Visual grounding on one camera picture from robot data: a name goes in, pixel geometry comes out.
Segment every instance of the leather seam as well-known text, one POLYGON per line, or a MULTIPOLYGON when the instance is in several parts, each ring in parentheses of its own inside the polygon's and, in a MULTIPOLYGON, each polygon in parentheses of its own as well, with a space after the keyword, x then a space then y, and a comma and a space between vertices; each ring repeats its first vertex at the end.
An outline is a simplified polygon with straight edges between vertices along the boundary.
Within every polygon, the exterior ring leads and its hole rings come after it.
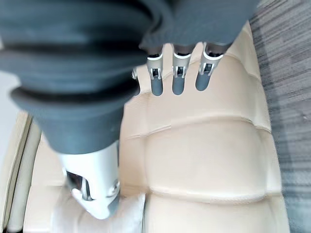
MULTIPOLYGON (((252 120, 245 118, 245 117, 242 117, 242 116, 208 116, 208 117, 205 117, 203 119, 200 117, 200 118, 197 118, 196 120, 191 121, 191 122, 186 122, 186 123, 175 125, 173 128, 174 129, 180 129, 180 128, 183 128, 184 126, 189 125, 189 124, 197 125, 197 124, 210 123, 212 121, 221 121, 221 120, 228 120, 228 121, 232 120, 232 121, 240 121, 240 122, 250 123, 257 130, 258 129, 265 130, 265 131, 270 133, 269 129, 267 129, 266 127, 263 127, 261 125, 255 125, 252 120)), ((169 129, 172 129, 172 125, 166 125, 166 126, 163 126, 161 128, 152 130, 148 133, 142 133, 142 134, 136 134, 133 136, 129 136, 129 137, 126 137, 125 140, 135 139, 135 138, 145 138, 145 137, 149 137, 155 133, 161 133, 161 132, 169 130, 169 129)))

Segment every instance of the carpeted floor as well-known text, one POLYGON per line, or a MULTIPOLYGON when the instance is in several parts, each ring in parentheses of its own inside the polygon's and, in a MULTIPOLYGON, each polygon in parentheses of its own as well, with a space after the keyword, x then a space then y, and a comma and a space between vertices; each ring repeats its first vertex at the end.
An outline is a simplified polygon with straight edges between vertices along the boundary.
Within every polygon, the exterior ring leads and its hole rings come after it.
POLYGON ((311 0, 263 0, 250 20, 292 233, 311 233, 311 0))

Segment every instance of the robotic finger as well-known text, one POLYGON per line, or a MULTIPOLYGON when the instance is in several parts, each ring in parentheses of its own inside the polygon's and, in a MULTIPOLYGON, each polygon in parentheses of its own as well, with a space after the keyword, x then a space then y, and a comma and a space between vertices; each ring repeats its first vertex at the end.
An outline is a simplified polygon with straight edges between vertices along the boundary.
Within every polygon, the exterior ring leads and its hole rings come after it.
POLYGON ((213 43, 204 43, 204 48, 201 57, 201 64, 196 78, 195 87, 199 91, 204 91, 209 83, 213 71, 224 56, 224 53, 231 46, 219 45, 213 43))
POLYGON ((155 96, 163 93, 163 46, 148 49, 147 68, 150 75, 151 91, 155 96))
POLYGON ((184 91, 185 77, 189 66, 191 54, 195 45, 174 45, 173 52, 173 92, 180 95, 184 91))

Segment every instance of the tufted leather upholstery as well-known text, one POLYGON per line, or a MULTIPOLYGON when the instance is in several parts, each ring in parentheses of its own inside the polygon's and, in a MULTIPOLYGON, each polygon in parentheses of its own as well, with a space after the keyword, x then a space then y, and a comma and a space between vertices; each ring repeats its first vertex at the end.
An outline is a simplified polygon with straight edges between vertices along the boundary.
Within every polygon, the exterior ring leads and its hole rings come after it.
MULTIPOLYGON (((150 94, 147 69, 138 68, 141 94, 125 106, 121 129, 122 194, 148 193, 146 233, 289 233, 250 27, 199 92, 202 47, 195 48, 180 96, 172 93, 170 45, 162 96, 150 94)), ((57 157, 42 139, 24 232, 49 232, 63 183, 57 157)))

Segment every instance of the white cloth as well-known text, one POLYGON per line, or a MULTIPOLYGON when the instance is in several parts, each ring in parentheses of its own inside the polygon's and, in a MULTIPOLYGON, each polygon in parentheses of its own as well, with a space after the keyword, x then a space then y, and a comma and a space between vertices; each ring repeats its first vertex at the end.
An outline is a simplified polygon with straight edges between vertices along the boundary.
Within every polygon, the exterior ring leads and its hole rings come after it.
POLYGON ((52 233, 141 233, 144 204, 145 194, 121 198, 115 215, 99 220, 64 187, 52 214, 52 233))

